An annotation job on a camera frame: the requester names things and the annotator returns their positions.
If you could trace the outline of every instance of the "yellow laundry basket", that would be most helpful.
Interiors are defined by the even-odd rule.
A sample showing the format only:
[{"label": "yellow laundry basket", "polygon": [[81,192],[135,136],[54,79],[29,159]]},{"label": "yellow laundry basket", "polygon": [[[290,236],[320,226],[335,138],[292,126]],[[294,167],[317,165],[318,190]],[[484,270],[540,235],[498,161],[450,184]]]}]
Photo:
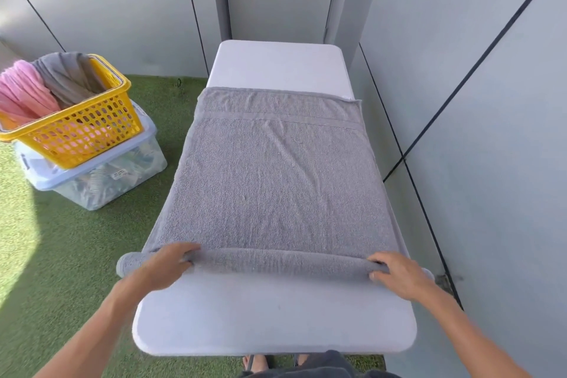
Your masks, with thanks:
[{"label": "yellow laundry basket", "polygon": [[21,141],[71,169],[144,131],[128,97],[131,82],[103,57],[89,58],[106,92],[16,129],[2,129],[0,140]]}]

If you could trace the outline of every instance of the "forearm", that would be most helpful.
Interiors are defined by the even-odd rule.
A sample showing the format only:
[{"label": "forearm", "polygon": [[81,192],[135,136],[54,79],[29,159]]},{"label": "forearm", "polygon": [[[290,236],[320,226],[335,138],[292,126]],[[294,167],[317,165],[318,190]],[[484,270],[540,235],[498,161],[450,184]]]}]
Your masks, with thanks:
[{"label": "forearm", "polygon": [[473,325],[451,295],[428,288],[418,299],[437,319],[473,378],[529,377],[506,352]]},{"label": "forearm", "polygon": [[143,298],[119,281],[81,330],[46,364],[36,378],[100,377],[125,322]]}]

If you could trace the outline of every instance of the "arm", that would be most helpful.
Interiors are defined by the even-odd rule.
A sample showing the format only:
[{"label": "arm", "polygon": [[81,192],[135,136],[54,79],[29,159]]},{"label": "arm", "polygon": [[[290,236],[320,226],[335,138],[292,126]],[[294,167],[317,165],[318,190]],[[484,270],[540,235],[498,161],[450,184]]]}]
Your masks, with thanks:
[{"label": "arm", "polygon": [[382,282],[403,299],[419,302],[429,310],[473,378],[530,377],[469,321],[455,299],[437,287],[415,261],[394,252],[375,253],[369,260],[385,263],[390,269],[389,274],[372,272],[370,279]]},{"label": "arm", "polygon": [[150,291],[166,289],[191,266],[183,255],[198,244],[164,246],[136,271],[118,281],[100,308],[35,378],[94,378],[106,367],[123,325]]}]

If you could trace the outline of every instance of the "artificial grass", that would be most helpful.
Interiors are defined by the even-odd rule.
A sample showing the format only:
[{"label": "artificial grass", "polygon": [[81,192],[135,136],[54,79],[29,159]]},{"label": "artificial grass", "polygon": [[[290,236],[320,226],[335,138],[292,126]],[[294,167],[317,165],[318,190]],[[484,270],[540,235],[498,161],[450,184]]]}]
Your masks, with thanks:
[{"label": "artificial grass", "polygon": [[[30,377],[96,311],[118,258],[139,250],[166,200],[205,79],[131,75],[129,95],[158,127],[166,170],[98,211],[34,190],[0,144],[0,376]],[[349,356],[360,371],[381,356]],[[278,366],[291,364],[278,356]],[[105,377],[233,377],[240,358],[156,358],[125,329]]]}]

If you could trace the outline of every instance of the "gray towel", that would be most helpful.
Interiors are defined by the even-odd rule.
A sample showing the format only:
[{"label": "gray towel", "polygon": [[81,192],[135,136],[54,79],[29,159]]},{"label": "gray towel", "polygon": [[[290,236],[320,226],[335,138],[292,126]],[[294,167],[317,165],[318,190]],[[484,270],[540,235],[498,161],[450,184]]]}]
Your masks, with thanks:
[{"label": "gray towel", "polygon": [[360,101],[207,88],[150,237],[117,273],[193,241],[195,270],[367,280],[365,258],[399,240]]},{"label": "gray towel", "polygon": [[89,56],[81,52],[53,52],[32,62],[61,109],[106,91],[93,70]]}]

